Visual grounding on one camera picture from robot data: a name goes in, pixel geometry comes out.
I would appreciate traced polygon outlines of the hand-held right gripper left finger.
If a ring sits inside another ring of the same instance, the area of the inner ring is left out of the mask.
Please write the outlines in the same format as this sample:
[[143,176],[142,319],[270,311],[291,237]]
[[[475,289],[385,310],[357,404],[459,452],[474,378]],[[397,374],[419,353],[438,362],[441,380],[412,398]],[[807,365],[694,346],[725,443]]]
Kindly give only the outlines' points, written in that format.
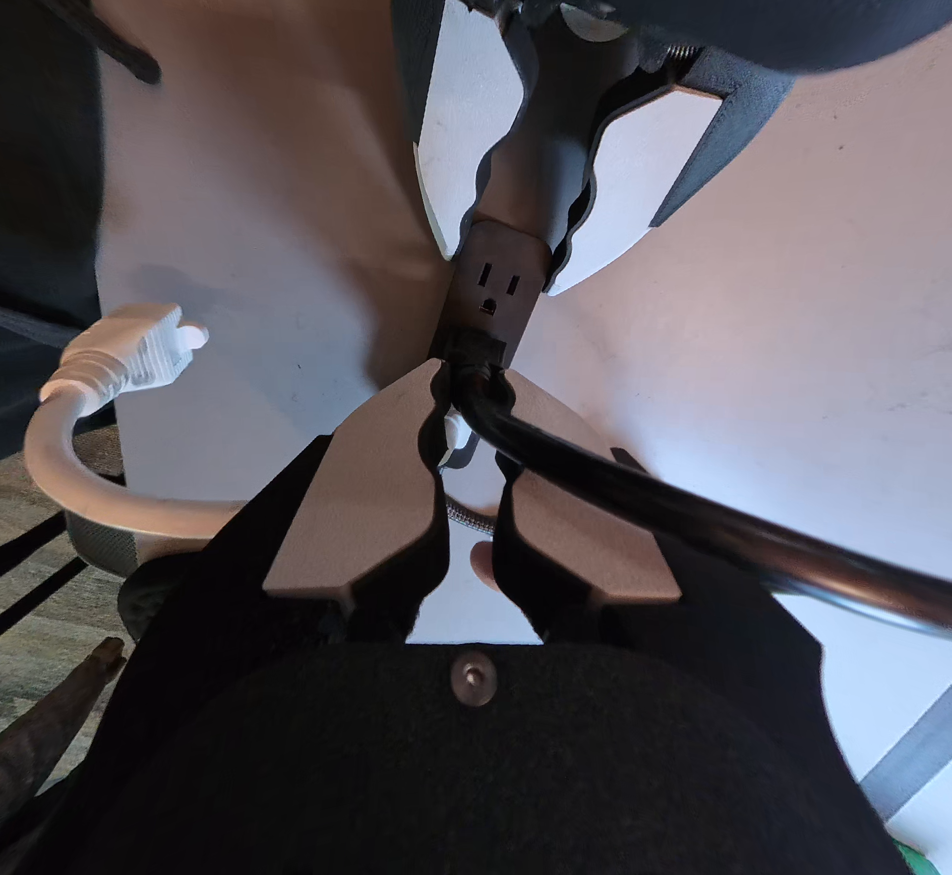
[[354,606],[357,585],[430,529],[435,478],[419,440],[443,366],[427,360],[335,429],[265,577],[269,596]]

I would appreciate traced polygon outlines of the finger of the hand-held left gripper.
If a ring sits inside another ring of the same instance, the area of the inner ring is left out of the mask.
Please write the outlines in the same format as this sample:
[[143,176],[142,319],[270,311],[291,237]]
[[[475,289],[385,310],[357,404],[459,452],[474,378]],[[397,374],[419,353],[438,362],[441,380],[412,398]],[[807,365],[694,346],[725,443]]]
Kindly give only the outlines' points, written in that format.
[[480,165],[511,130],[524,86],[496,22],[445,0],[414,162],[444,260],[456,255],[477,203]]
[[649,232],[721,105],[717,95],[668,85],[606,123],[594,148],[588,206],[567,232],[565,261],[548,296],[577,286]]

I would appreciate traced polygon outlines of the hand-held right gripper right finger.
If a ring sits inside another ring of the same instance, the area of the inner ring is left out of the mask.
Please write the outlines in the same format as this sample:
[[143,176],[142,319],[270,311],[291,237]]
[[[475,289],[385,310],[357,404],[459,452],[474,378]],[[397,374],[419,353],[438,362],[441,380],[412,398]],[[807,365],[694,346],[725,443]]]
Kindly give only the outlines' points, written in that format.
[[[577,412],[516,371],[506,372],[520,421],[615,464],[608,441]],[[518,539],[582,584],[598,603],[673,604],[681,588],[655,538],[523,467],[507,481]]]

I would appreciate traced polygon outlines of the black power strip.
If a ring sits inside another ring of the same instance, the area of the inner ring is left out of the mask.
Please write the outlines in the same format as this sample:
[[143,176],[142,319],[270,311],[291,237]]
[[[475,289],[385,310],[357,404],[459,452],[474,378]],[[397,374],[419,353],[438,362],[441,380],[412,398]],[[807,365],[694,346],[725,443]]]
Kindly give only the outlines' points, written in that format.
[[461,363],[481,354],[508,369],[548,280],[542,240],[492,220],[472,226],[455,269],[428,357]]

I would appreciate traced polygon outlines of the black mesh wrist pad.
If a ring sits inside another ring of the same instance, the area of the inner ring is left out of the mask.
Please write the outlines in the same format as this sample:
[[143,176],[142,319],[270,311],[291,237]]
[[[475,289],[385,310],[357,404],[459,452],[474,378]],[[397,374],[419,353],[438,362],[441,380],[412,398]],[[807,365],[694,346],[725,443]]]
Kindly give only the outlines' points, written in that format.
[[41,385],[101,317],[99,54],[142,83],[158,62],[91,0],[1,0],[1,457],[19,453]]

